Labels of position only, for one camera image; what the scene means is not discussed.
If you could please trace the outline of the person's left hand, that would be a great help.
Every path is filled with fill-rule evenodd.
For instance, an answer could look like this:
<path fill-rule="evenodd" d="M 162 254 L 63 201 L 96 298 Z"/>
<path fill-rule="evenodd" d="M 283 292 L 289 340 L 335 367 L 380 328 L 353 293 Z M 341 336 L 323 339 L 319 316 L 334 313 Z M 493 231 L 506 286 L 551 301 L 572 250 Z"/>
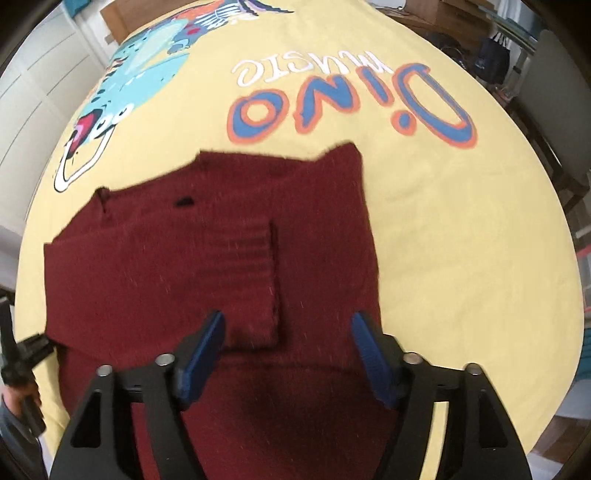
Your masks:
<path fill-rule="evenodd" d="M 18 418 L 22 417 L 23 405 L 26 398 L 31 398 L 37 407 L 41 407 L 42 402 L 36 381 L 21 386 L 4 385 L 2 387 L 4 404 Z"/>

